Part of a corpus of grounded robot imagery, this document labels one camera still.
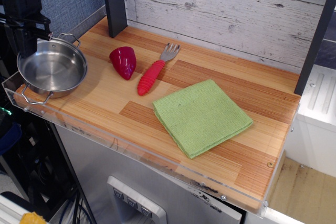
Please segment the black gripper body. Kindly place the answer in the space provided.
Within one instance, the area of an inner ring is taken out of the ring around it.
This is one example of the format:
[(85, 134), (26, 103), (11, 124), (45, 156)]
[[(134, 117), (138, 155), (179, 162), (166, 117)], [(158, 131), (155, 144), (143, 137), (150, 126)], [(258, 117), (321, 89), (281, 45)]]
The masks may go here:
[(25, 29), (40, 39), (51, 39), (50, 19), (41, 14), (41, 0), (1, 0), (1, 19), (11, 29)]

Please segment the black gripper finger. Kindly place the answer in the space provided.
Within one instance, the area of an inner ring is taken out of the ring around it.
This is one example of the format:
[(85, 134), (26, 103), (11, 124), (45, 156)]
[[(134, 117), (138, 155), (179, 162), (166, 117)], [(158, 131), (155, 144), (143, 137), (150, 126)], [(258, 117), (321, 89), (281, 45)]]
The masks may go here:
[(37, 51), (37, 37), (25, 28), (15, 31), (18, 51), (23, 58), (33, 55)]

